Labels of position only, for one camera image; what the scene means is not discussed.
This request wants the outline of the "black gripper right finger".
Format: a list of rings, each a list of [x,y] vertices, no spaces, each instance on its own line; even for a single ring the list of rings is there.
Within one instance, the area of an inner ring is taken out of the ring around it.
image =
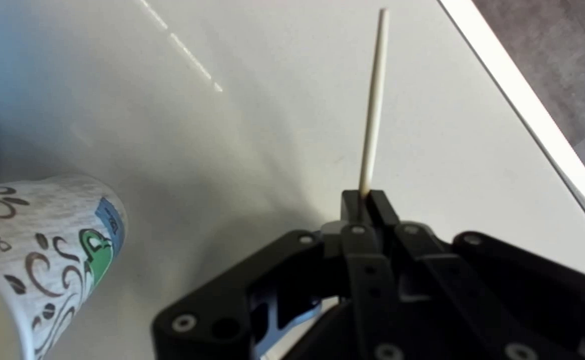
[[[366,197],[396,299],[436,316],[457,360],[585,360],[585,274],[465,230],[451,242]]]

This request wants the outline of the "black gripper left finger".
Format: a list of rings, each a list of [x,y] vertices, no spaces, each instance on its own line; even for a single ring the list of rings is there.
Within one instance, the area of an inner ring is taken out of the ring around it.
[[[383,237],[398,224],[378,191],[340,194],[340,219],[291,230],[166,307],[157,360],[261,360],[294,326],[284,360],[376,360],[398,352],[394,276]]]

